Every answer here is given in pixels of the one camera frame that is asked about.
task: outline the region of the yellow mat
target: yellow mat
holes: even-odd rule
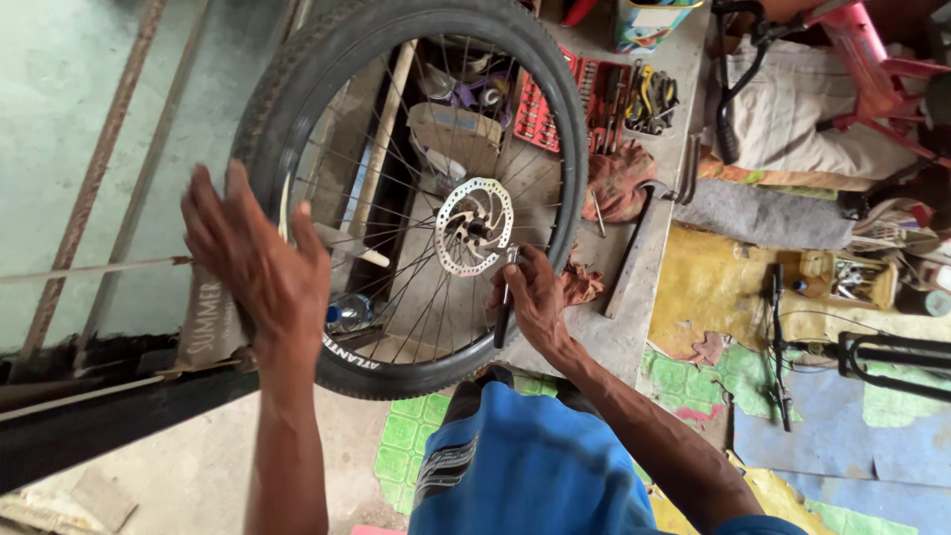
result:
[[[770,265],[784,265],[786,287],[798,278],[801,251],[758,248],[736,240],[674,225],[670,228],[650,319],[649,339],[670,357],[696,354],[706,331],[729,334],[751,349],[765,348]],[[792,290],[783,297],[786,339],[835,340],[843,330],[872,332],[814,310],[880,328],[893,334],[951,342],[951,316],[906,316],[896,310],[836,307],[807,299]]]

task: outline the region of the blue mat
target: blue mat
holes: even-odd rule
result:
[[[862,381],[835,370],[790,373],[786,380],[804,419],[793,423],[792,433],[734,410],[733,446],[745,465],[951,488],[951,413],[905,427],[870,427],[862,417]]]
[[[825,478],[778,470],[776,475],[799,489],[809,500],[912,525],[920,535],[947,533],[951,526],[951,492],[944,488]]]

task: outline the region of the bicycle frame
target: bicycle frame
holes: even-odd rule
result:
[[[835,117],[825,126],[844,131],[856,123],[865,125],[906,149],[951,168],[951,159],[904,137],[914,124],[924,122],[924,116],[918,113],[922,95],[908,94],[901,81],[930,80],[951,68],[889,57],[862,0],[833,0],[801,16],[807,27],[822,25],[858,92],[854,111]],[[889,126],[878,123],[876,118],[887,118]]]

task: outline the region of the blue bottle cap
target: blue bottle cap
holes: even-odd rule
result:
[[[340,307],[331,305],[327,307],[327,323],[332,324],[340,321],[340,318],[343,317],[343,310]]]

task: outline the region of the disc brake rotor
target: disc brake rotor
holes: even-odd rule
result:
[[[439,208],[436,251],[442,266],[459,277],[478,275],[508,245],[513,226],[509,192],[490,178],[474,178],[454,189]]]

